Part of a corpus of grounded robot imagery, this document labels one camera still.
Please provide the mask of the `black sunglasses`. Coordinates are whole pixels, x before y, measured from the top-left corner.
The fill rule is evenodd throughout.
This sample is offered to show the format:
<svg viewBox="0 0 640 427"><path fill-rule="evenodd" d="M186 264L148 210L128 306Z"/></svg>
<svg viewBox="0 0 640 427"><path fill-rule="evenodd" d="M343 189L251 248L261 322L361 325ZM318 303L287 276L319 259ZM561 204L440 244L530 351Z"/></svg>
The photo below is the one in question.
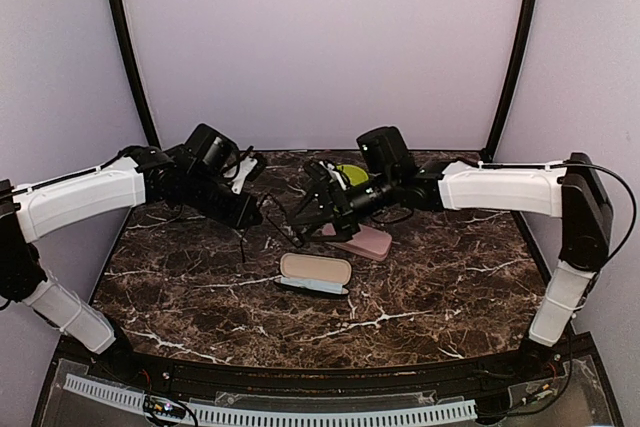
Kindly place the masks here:
<svg viewBox="0 0 640 427"><path fill-rule="evenodd" d="M262 214L263 207L273 205L282 214L283 220L280 223L275 222L268 214ZM271 193L262 195L257 203L258 213L262 215L263 220L266 220L276 231L284 237L284 239L291 244L294 248L302 248L306 241L303 239L302 234L296 231L287 220L287 211L282 202ZM244 247L244 243L247 234L251 227L241 229L239 238L239 252L241 263L244 264L247 261L247 255Z"/></svg>

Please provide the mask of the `pink glasses case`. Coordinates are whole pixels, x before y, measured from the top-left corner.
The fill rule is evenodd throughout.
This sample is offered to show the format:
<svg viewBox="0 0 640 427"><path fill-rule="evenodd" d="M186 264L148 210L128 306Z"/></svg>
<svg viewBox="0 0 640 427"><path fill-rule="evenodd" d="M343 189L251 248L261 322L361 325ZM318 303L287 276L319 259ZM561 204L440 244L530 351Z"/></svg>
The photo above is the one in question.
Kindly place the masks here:
<svg viewBox="0 0 640 427"><path fill-rule="evenodd" d="M360 225L360 231L351 240L329 242L329 245L373 261L383 261L390 252L392 236L381 230Z"/></svg>

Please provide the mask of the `black glasses case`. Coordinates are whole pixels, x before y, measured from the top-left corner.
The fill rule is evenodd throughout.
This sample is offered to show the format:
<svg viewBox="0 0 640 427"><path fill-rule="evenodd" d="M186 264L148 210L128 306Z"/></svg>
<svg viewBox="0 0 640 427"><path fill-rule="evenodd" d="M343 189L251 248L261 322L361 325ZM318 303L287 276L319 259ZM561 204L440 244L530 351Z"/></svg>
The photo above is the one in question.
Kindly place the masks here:
<svg viewBox="0 0 640 427"><path fill-rule="evenodd" d="M344 259L296 253L286 253L280 259L279 274L274 279L274 283L276 285L283 288L301 290L304 293L342 297L346 296L349 291L344 295L335 295L297 287L290 287L287 285L282 285L279 282L281 276L330 281L340 283L345 289L347 289L346 285L350 282L352 276L352 266L348 261Z"/></svg>

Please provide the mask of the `blue cleaning cloth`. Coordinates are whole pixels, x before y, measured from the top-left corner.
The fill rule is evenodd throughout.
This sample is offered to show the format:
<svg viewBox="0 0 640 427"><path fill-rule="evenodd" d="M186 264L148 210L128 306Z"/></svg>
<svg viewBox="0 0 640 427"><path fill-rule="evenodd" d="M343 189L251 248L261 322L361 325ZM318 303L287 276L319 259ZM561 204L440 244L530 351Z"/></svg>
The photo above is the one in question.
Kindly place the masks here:
<svg viewBox="0 0 640 427"><path fill-rule="evenodd" d="M343 287L340 283L311 279L311 278L295 278L295 277L286 277L281 276L279 282L282 285L287 285L290 287L297 287L306 290L313 290L323 293L335 294L335 295L344 295L348 292L347 289Z"/></svg>

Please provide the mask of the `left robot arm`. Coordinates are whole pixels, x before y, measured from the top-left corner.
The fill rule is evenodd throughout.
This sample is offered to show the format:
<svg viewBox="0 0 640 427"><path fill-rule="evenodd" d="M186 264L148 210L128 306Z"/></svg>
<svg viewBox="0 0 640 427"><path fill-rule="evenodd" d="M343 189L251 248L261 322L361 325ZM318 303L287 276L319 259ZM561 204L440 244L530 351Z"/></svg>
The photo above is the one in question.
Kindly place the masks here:
<svg viewBox="0 0 640 427"><path fill-rule="evenodd" d="M227 227L261 223L257 198L244 186L267 161L214 128L198 125L182 144L167 150L129 146L109 161L65 176L14 187L1 183L1 296L23 303L102 355L101 364L120 383L141 374L140 359L117 344L114 324L41 266L36 241L51 232L119 209L164 202L187 206Z"/></svg>

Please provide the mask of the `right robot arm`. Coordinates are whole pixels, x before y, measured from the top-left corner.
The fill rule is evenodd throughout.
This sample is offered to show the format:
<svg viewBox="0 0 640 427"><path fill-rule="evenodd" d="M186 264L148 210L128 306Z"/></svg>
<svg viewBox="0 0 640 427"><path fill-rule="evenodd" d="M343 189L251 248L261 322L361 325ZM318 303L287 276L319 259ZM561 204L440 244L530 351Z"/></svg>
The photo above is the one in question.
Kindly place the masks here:
<svg viewBox="0 0 640 427"><path fill-rule="evenodd" d="M528 343L510 360L521 381L534 379L586 298L599 272L616 255L611 248L613 206L599 176L604 168L576 152L565 161L486 163L465 160L418 166L395 126L360 135L357 144L369 178L358 185L326 161L309 161L303 200L287 222L303 240L347 241L360 222L398 205L409 211L489 209L546 215L562 221L562 246L544 298L529 327Z"/></svg>

